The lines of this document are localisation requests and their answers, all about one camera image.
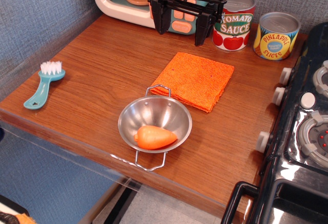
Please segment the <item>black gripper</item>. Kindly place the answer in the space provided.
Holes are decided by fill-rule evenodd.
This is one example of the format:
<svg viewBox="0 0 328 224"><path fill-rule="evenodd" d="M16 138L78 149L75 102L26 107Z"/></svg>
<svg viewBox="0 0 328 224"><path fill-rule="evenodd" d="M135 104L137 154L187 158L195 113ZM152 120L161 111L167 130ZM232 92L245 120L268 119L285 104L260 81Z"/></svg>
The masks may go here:
<svg viewBox="0 0 328 224"><path fill-rule="evenodd" d="M159 34L168 31L171 25L171 11L191 12L196 20L195 46L201 46L209 37L210 31L222 15L227 0L148 0L152 7L155 29Z"/></svg>

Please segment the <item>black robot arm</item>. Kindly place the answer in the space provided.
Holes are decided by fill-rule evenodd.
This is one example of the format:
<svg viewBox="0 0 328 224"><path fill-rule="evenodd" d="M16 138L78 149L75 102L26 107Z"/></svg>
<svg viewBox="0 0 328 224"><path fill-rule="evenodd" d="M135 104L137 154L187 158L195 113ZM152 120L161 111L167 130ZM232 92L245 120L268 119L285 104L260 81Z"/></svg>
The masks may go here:
<svg viewBox="0 0 328 224"><path fill-rule="evenodd" d="M227 0L148 0L151 6L155 29L159 34L168 31L172 10L197 17L195 45L201 46L210 35L215 23L223 19L223 8Z"/></svg>

